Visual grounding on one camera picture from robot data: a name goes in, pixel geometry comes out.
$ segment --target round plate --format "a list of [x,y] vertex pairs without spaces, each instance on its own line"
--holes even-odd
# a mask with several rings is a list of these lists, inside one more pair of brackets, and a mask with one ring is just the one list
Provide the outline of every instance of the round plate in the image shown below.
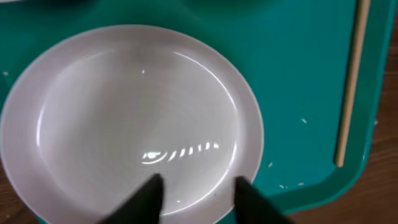
[[1,117],[15,190],[50,223],[94,223],[154,173],[163,223],[213,223],[263,148],[257,101],[217,51],[151,26],[62,41],[19,77]]

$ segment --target tray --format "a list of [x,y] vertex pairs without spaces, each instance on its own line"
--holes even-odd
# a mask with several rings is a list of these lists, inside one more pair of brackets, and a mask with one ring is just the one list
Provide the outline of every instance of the tray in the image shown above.
[[[70,1],[0,4],[2,102],[33,59],[71,35],[115,24],[165,27],[219,51],[250,84],[265,132],[254,185],[283,212],[330,202],[362,173],[372,141],[395,0],[371,4],[343,168],[337,168],[333,158],[355,0],[66,2]],[[233,219],[229,214],[221,222]]]

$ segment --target chopstick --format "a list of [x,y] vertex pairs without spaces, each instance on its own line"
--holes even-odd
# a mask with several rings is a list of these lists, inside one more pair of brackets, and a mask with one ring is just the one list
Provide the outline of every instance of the chopstick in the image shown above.
[[335,157],[335,164],[337,167],[342,167],[344,164],[349,133],[349,124],[351,122],[351,115],[353,112],[355,89],[356,83],[358,81],[359,65],[361,63],[362,46],[365,37],[370,5],[371,0],[359,0],[358,2],[355,30],[351,49],[351,58],[349,60],[343,111],[341,115],[340,131],[338,135],[337,151]]

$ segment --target brown wooden surface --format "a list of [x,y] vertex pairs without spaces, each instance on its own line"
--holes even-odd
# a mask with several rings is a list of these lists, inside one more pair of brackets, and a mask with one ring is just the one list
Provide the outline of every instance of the brown wooden surface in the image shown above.
[[[394,26],[373,144],[364,173],[336,201],[291,215],[297,223],[398,223],[398,21]],[[37,223],[0,166],[0,223]]]

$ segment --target white plate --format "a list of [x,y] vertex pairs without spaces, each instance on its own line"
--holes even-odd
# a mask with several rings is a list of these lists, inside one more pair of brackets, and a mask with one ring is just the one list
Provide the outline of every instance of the white plate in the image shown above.
[[233,177],[253,179],[263,148],[257,101],[218,52],[151,26],[62,41],[13,86],[1,117],[3,166],[50,223],[94,223],[153,173],[163,223],[213,223]]

